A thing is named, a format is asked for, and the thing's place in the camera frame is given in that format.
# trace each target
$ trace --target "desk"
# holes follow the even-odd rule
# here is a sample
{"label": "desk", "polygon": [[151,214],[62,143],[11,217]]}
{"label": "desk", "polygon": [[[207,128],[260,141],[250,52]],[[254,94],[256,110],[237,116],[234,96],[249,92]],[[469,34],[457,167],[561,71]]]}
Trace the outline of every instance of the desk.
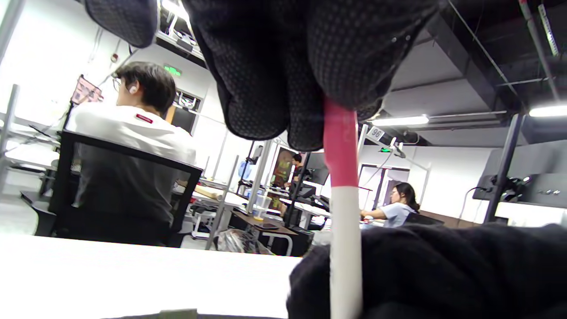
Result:
{"label": "desk", "polygon": [[[217,201],[214,198],[210,198],[207,197],[205,195],[199,194],[198,192],[193,192],[193,198],[200,200],[202,202],[209,202],[209,203],[213,203],[213,204],[218,204],[219,201]],[[225,198],[225,205],[229,206],[229,207],[238,207],[238,208],[243,208],[243,204],[247,204],[248,200],[244,199],[236,194],[233,194],[231,192],[226,193],[226,198]]]}
{"label": "desk", "polygon": [[[3,120],[0,120],[0,127],[2,127],[2,129],[4,129],[4,121]],[[36,142],[47,143],[47,144],[51,144],[51,145],[54,145],[54,146],[59,145],[59,142],[57,140],[54,140],[53,138],[49,138],[47,136],[44,136],[44,135],[38,133],[38,131],[34,130],[33,128],[31,128],[27,125],[21,125],[21,124],[16,124],[16,123],[10,124],[10,136],[22,137],[22,138],[35,137]]]}
{"label": "desk", "polygon": [[274,195],[279,195],[279,196],[289,196],[289,193],[284,193],[284,192],[278,192],[278,191],[274,191],[271,190],[270,188],[266,188],[266,192],[269,194],[274,194]]}
{"label": "desk", "polygon": [[[0,235],[0,255],[2,317],[42,319],[191,308],[199,314],[287,318],[289,275],[301,261],[17,235]],[[269,296],[259,302],[251,299],[258,287]]]}
{"label": "desk", "polygon": [[[15,141],[8,141],[6,149],[10,150],[19,144],[20,143]],[[16,149],[7,152],[6,159],[14,163],[37,166],[42,169],[57,170],[57,168],[52,165],[52,162],[59,159],[59,153],[42,145],[20,145]]]}
{"label": "desk", "polygon": [[217,182],[217,181],[211,181],[210,179],[206,179],[201,177],[199,179],[199,181],[201,182],[201,184],[203,184],[203,186],[209,186],[212,188],[218,188],[218,189],[224,189],[226,188],[226,184],[222,183],[222,182]]}
{"label": "desk", "polygon": [[284,238],[287,239],[287,253],[286,256],[291,255],[291,250],[293,248],[293,240],[291,239],[290,236],[296,236],[297,234],[295,232],[293,232],[292,230],[289,230],[288,228],[285,228],[283,226],[278,226],[277,229],[270,229],[270,230],[266,230],[266,229],[261,229],[260,227],[258,227],[258,225],[263,224],[263,221],[260,220],[256,220],[254,219],[254,217],[249,216],[249,215],[245,215],[237,210],[232,210],[232,214],[237,216],[238,218],[242,219],[246,224],[250,225],[251,227],[254,228],[254,230],[256,231],[256,238],[260,237],[260,235],[262,234],[263,236],[268,236],[270,237],[270,240],[268,242],[268,248],[270,248],[270,246],[272,245],[272,242],[274,241],[274,237],[279,237],[279,238]]}
{"label": "desk", "polygon": [[[291,200],[289,199],[280,199],[280,201],[291,205]],[[302,215],[301,224],[299,225],[303,229],[307,229],[309,227],[309,222],[311,221],[312,216],[323,216],[327,218],[331,217],[331,214],[326,210],[311,206],[309,204],[295,202],[295,207],[305,213],[304,215]]]}

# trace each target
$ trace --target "black sleeve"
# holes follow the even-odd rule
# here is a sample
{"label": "black sleeve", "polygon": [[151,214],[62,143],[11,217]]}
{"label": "black sleeve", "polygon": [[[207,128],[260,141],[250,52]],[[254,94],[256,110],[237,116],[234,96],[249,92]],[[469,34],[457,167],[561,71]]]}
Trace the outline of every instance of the black sleeve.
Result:
{"label": "black sleeve", "polygon": [[[375,228],[363,232],[362,249],[372,318],[400,307],[419,309],[411,318],[567,317],[567,230],[557,225]],[[330,318],[329,247],[313,249],[290,284],[290,319]]]}

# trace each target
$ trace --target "exit sign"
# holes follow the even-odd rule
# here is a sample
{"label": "exit sign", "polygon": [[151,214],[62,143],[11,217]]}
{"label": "exit sign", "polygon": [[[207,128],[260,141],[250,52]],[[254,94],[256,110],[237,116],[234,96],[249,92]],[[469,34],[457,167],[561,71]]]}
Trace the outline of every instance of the exit sign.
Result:
{"label": "exit sign", "polygon": [[173,66],[166,64],[166,65],[164,65],[163,67],[164,67],[169,73],[171,73],[171,74],[173,74],[173,75],[175,75],[175,76],[178,76],[178,77],[181,76],[181,71],[180,71],[180,70],[177,70],[177,69],[174,68]]}

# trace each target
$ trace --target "light blue shirt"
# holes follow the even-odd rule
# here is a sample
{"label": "light blue shirt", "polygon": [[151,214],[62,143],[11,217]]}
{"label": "light blue shirt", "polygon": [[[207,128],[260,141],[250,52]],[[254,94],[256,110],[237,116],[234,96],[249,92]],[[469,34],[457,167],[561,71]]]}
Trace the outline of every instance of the light blue shirt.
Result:
{"label": "light blue shirt", "polygon": [[384,212],[384,214],[388,218],[384,222],[384,227],[389,227],[389,228],[402,226],[405,222],[405,219],[408,218],[409,214],[416,212],[406,204],[402,204],[402,203],[393,203],[387,206],[383,206],[380,209]]}

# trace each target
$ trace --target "ceiling light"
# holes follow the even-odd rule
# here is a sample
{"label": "ceiling light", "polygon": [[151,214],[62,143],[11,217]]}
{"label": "ceiling light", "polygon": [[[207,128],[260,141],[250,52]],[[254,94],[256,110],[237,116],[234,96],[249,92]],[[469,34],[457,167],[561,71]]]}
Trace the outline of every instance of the ceiling light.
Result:
{"label": "ceiling light", "polygon": [[567,105],[533,108],[530,111],[530,116],[533,117],[567,116]]}
{"label": "ceiling light", "polygon": [[413,117],[391,117],[389,119],[376,119],[372,121],[376,126],[393,126],[393,125],[419,125],[427,124],[429,119],[427,116],[413,116]]}
{"label": "ceiling light", "polygon": [[187,11],[177,0],[163,0],[162,7],[175,14],[178,18],[189,22],[189,15],[187,14]]}

